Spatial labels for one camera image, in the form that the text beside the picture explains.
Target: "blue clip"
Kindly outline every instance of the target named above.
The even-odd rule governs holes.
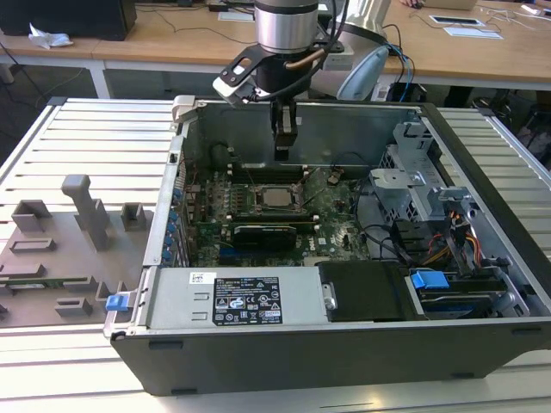
[[[168,250],[164,250],[161,256],[163,257],[163,261],[169,261],[172,258],[172,253]]]
[[[174,188],[172,191],[172,195],[177,199],[180,200],[182,198],[182,191],[178,188]]]
[[[128,300],[130,298],[127,294],[109,295],[105,303],[105,309],[107,311],[128,311]]]
[[[442,271],[421,271],[412,274],[412,282],[419,288],[449,288],[448,279]]]

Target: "white sticker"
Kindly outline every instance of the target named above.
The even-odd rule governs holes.
[[[216,273],[189,273],[189,284],[214,284]]]
[[[30,290],[35,288],[46,288],[44,284],[15,284],[13,286],[9,286],[12,290]]]

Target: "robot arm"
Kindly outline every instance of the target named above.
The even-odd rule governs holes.
[[[348,46],[354,51],[358,65],[365,56],[382,47],[386,38],[381,24],[390,1],[345,0],[337,16],[333,0],[331,33],[323,36],[319,35],[318,0],[256,0],[258,44],[246,47],[220,73],[213,86],[232,105],[270,102],[275,158],[286,160],[288,148],[297,135],[294,97],[310,88],[312,78],[320,73],[330,55],[343,52]],[[363,65],[362,70],[353,70],[356,81],[358,72],[360,77],[368,75],[376,81],[387,57],[387,49],[383,48],[386,54],[383,53],[382,65]],[[344,84],[346,76],[335,73],[340,75],[331,78],[331,83]],[[362,83],[369,90],[374,85]]]

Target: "table leg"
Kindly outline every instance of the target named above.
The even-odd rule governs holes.
[[[105,65],[102,61],[93,61],[88,68],[99,99],[111,99],[111,90],[105,77]]]
[[[0,79],[5,84],[12,84],[14,82],[14,77],[11,76],[11,71],[9,71],[9,65],[0,65]]]
[[[171,92],[172,91],[172,84],[170,81],[170,72],[169,71],[161,71],[161,76],[163,77],[163,89],[165,92]]]

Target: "power supply label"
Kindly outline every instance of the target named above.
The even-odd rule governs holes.
[[[277,277],[214,279],[213,323],[281,324],[282,297]]]

